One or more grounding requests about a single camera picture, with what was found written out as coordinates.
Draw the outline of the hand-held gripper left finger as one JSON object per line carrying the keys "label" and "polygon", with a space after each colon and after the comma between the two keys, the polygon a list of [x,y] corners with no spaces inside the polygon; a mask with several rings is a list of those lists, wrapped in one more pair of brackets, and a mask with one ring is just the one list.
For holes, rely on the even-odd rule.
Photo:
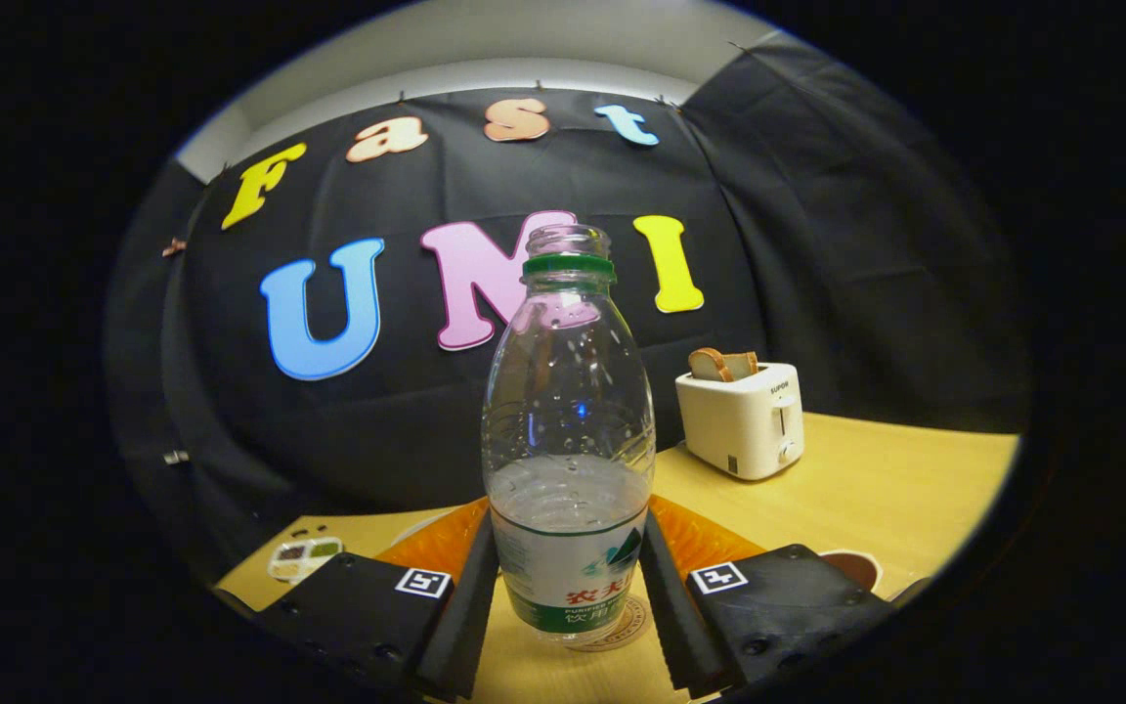
{"label": "hand-held gripper left finger", "polygon": [[379,556],[336,553],[254,623],[376,699],[455,703],[475,687],[497,573],[481,499]]}

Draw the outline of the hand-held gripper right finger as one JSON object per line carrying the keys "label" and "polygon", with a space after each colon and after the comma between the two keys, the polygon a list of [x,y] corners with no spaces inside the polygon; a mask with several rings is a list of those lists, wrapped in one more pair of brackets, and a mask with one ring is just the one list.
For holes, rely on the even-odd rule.
{"label": "hand-held gripper right finger", "polygon": [[804,545],[761,549],[662,496],[647,508],[640,574],[671,684],[696,698],[787,681],[894,611]]}

